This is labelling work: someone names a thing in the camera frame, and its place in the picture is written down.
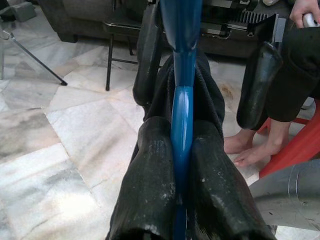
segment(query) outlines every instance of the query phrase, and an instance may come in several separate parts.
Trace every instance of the black chair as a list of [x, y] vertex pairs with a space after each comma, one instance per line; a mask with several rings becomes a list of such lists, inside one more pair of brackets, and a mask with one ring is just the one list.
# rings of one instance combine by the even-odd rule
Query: black chair
[[107, 75], [106, 75], [106, 86], [105, 90], [110, 90], [110, 77], [111, 77], [111, 65], [112, 61], [127, 63], [127, 64], [138, 64], [136, 61], [128, 61], [119, 58], [113, 58], [114, 38], [115, 35], [125, 36], [128, 40], [129, 53], [132, 56], [132, 44], [130, 37], [137, 38], [141, 29], [141, 22], [132, 20], [126, 14], [126, 9], [122, 5], [117, 8], [116, 0], [112, 2], [113, 14], [109, 19], [104, 22], [104, 29], [110, 33], [109, 40], [109, 53], [108, 53], [108, 64], [107, 64]]

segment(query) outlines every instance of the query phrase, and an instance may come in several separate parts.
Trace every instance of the blue metal bar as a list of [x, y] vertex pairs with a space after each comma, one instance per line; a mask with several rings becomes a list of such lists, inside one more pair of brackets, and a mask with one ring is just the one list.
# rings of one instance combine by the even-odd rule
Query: blue metal bar
[[177, 192], [174, 240], [186, 239], [185, 193], [193, 137], [196, 46], [200, 32], [202, 0], [160, 0], [166, 37], [173, 48], [175, 92], [171, 142]]

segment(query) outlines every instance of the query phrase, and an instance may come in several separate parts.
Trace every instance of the black leather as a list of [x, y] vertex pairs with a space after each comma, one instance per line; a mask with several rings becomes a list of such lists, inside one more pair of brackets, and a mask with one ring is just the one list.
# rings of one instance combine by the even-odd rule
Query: black leather
[[237, 122], [243, 129], [255, 128], [264, 111], [269, 87], [283, 64], [279, 51], [264, 42], [251, 55], [245, 69]]
[[138, 71], [133, 86], [135, 102], [147, 112], [154, 96], [163, 49], [159, 1], [144, 11], [137, 42]]
[[275, 240], [209, 121], [194, 123], [188, 217], [193, 240]]
[[123, 178], [106, 240], [171, 240], [176, 207], [170, 123], [163, 117], [144, 122], [139, 151]]

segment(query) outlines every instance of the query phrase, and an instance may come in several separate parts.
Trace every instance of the red plastic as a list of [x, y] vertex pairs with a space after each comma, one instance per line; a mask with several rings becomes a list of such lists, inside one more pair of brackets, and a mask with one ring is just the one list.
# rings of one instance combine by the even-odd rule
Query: red plastic
[[[320, 152], [320, 100], [315, 101], [315, 113], [311, 120], [296, 118], [294, 122], [305, 124], [304, 128], [260, 171], [260, 178], [295, 164], [306, 162]], [[258, 133], [270, 129], [268, 119]]]

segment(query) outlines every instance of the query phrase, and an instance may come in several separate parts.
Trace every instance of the floor tile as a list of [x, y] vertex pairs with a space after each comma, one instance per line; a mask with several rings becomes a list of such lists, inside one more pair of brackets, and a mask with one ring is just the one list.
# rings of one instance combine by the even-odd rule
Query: floor tile
[[0, 164], [59, 143], [41, 109], [0, 113]]
[[53, 68], [53, 71], [59, 77], [64, 78], [66, 75], [68, 75], [69, 73], [71, 73], [72, 71], [76, 70], [79, 67], [80, 65], [74, 59], [71, 59], [67, 61], [65, 64]]
[[73, 88], [69, 86], [59, 86], [50, 105], [45, 112], [67, 109], [70, 107], [94, 102], [107, 97], [107, 93], [100, 93], [85, 89]]
[[[79, 67], [64, 77], [68, 85], [73, 88], [87, 89], [100, 93], [106, 92], [107, 68], [97, 66]], [[118, 92], [132, 86], [136, 79], [136, 72], [112, 69], [110, 79], [110, 93]]]
[[90, 188], [127, 169], [137, 133], [106, 99], [50, 112], [47, 118]]
[[0, 80], [0, 93], [8, 86], [9, 80]]
[[59, 83], [51, 79], [12, 79], [2, 91], [11, 110], [45, 108], [54, 97]]
[[139, 128], [143, 124], [145, 111], [143, 108], [136, 104], [133, 96], [132, 89], [124, 89], [117, 94], [108, 97], [109, 103], [114, 109], [127, 121], [131, 128], [138, 133]]
[[0, 199], [18, 239], [104, 239], [106, 217], [61, 144], [1, 166]]
[[3, 208], [0, 207], [0, 239], [1, 240], [16, 240], [13, 230], [10, 226], [7, 214]]
[[8, 110], [9, 110], [9, 107], [6, 104], [6, 101], [4, 100], [2, 93], [0, 92], [0, 113]]
[[286, 226], [278, 226], [275, 236], [277, 240], [318, 240], [320, 232]]

